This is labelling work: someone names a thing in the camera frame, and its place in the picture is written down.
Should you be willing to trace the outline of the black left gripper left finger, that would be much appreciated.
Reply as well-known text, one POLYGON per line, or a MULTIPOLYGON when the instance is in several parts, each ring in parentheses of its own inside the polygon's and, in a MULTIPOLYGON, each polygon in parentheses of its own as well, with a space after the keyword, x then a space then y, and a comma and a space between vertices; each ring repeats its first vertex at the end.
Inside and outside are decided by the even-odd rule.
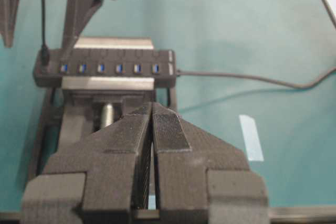
POLYGON ((21 223, 130 223, 148 197, 152 105, 53 154, 31 180, 21 223))

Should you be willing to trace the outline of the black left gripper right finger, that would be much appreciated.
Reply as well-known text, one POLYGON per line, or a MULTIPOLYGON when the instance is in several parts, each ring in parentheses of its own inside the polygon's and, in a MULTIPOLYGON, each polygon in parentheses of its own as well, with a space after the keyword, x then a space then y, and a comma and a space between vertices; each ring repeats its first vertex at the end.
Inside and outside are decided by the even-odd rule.
POLYGON ((163 223, 268 223, 268 193, 243 151, 154 103, 155 185, 163 223))

